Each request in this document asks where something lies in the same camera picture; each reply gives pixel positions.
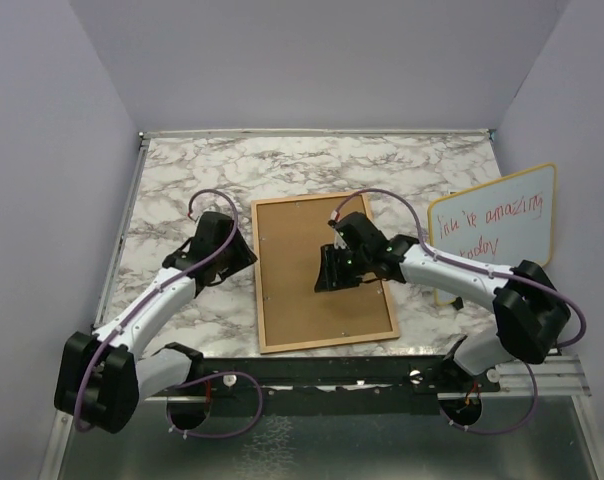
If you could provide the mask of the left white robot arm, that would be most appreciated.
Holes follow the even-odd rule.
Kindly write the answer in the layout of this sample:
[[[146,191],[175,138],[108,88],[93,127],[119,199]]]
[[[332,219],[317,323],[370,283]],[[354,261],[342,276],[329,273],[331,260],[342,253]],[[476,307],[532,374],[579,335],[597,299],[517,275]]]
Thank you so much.
[[[256,255],[238,229],[238,218],[204,213],[196,231],[163,260],[144,292],[115,319],[65,343],[54,406],[77,428],[121,431],[146,398],[175,388],[188,395],[208,377],[201,352],[172,342],[149,357],[151,340],[205,289],[253,265]]]

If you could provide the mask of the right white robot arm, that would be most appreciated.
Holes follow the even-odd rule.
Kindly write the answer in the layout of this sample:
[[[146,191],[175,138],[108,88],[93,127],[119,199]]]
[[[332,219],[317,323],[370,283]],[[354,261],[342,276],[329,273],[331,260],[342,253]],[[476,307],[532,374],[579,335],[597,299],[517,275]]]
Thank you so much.
[[[448,353],[441,378],[451,390],[465,390],[500,363],[543,363],[570,319],[566,301],[534,262],[509,267],[429,253],[415,237],[386,238],[360,212],[332,216],[328,224],[334,240],[321,248],[315,292],[393,281],[444,290],[494,314],[493,327],[463,338]]]

